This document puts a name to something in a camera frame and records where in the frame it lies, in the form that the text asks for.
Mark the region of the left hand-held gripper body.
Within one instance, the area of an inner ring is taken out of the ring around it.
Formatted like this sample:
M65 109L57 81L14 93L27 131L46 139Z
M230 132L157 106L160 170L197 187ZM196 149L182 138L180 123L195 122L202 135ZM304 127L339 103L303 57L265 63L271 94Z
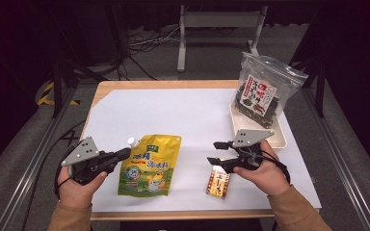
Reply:
M74 145L61 161L68 167L71 178L80 185L89 184L99 173L111 173L115 169L113 154L99 151L92 137L86 137Z

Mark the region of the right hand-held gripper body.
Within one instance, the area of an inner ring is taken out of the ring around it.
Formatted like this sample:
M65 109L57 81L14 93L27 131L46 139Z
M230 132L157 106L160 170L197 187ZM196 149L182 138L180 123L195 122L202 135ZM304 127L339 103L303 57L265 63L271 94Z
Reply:
M225 144L225 149L232 148L238 154L236 159L225 161L225 171L233 173L235 167L249 170L258 169L262 162L260 142L270 138L273 134L273 130L238 130L234 140Z

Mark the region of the small yellow seasoning box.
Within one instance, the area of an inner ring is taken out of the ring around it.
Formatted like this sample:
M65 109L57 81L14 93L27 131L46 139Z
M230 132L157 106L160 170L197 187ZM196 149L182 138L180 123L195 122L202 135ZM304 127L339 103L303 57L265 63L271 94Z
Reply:
M206 187L208 195L225 199L230 180L230 174L220 166L212 166L209 181Z

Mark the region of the yellow green spout pouch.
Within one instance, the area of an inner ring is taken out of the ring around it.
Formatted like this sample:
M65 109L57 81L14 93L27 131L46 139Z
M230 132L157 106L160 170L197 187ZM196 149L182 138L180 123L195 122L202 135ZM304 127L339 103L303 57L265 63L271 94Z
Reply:
M120 167L118 195L167 196L181 141L180 136L173 135L130 138L131 154Z

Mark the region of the cream plastic container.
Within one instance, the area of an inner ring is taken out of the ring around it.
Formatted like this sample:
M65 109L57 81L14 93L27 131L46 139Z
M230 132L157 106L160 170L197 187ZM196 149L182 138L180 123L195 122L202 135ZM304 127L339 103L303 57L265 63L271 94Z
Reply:
M234 132L237 132L240 129L264 130L264 127L259 123L239 112L233 103L230 104L229 108ZM283 130L279 125L277 116L273 117L273 124L269 127L269 130L273 130L274 134L267 138L268 143L274 149L284 148L287 145L287 141L284 137Z

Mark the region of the clear bag of dried seaweed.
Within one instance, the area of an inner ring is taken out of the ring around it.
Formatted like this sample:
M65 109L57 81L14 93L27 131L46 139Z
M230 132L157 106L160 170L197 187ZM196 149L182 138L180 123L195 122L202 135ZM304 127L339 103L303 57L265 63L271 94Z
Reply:
M284 109L287 100L307 80L308 75L268 56L244 53L235 108L265 129Z

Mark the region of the person's right hand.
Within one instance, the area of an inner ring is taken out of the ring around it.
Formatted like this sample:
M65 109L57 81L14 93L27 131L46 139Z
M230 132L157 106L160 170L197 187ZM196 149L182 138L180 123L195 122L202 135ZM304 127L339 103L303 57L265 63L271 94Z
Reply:
M263 161L257 170L235 167L233 171L242 178L253 182L258 189L269 196L282 194L290 188L282 170L267 160Z

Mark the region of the person's left hand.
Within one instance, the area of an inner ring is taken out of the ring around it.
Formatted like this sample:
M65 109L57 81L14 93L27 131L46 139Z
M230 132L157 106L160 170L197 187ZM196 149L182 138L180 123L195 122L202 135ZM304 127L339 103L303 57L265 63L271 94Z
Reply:
M103 171L89 184L82 186L69 177L68 167L62 167L58 177L60 202L73 208L91 206L94 193L100 188L107 176L108 174Z

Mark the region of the yellow black hazard tape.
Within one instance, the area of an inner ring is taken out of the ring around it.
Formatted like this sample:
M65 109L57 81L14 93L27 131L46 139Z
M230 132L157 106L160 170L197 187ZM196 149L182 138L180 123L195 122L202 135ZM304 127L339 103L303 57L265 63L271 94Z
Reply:
M43 92L40 96L40 99L37 101L38 105L55 105L55 100L54 99L49 99L49 93L54 89L54 82L49 81L47 85L44 87Z

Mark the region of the black metal stand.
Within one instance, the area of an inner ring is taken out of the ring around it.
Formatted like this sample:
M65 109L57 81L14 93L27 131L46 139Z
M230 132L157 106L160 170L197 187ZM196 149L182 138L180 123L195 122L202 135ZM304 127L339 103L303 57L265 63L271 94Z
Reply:
M57 52L55 54L52 77L54 82L55 102L53 118L56 118L60 114L66 103L62 94L62 84L66 84L68 88L73 89L75 89L79 84L77 74L74 72L75 69L98 82L105 81L105 78L101 75L89 70L87 67L84 67L77 62L72 61L71 59L67 59L61 52Z
M301 62L291 62L297 70L302 70L308 75L304 82L304 88L308 89L313 82L315 86L314 106L319 117L324 117L324 91L325 91L325 66L321 58L311 58Z

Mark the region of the white metal stand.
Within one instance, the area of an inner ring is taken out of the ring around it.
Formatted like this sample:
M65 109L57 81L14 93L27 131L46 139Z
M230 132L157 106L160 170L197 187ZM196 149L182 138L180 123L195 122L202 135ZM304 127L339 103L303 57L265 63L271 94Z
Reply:
M177 71L184 72L186 65L187 28L253 28L253 37L248 46L253 55L258 55L257 44L261 35L268 7L263 6L251 12L187 12L185 6L180 9L179 30L180 42L177 59Z

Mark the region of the aluminium rail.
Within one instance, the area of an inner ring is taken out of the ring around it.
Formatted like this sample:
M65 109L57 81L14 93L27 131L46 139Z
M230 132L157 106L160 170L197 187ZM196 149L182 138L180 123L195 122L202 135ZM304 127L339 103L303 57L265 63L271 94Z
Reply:
M333 138L330 127L326 121L321 118L318 114L318 111L315 107L315 99L312 96L310 90L304 89L303 96L305 102L307 103L310 111L315 117L316 123L318 124L319 129L323 135L325 142L330 151L330 158L333 162L335 169L338 172L340 180L347 192L347 195L350 197L350 200L357 212L357 215L362 223L362 226L365 231L370 231L370 208L367 205L363 194L360 191L358 183L351 173L348 165L346 164L342 152L339 149L336 141Z
M11 199L0 217L0 231L8 231L11 227L13 220L21 207L21 204L23 203L28 191L37 178L39 168L43 163L44 155L48 150L49 143L51 142L55 130L57 129L62 116L64 115L66 108L72 100L75 92L75 88L65 90L65 95L59 104L57 115L54 118L50 118L40 143L35 153L30 158L29 165L23 171L23 174L16 185Z

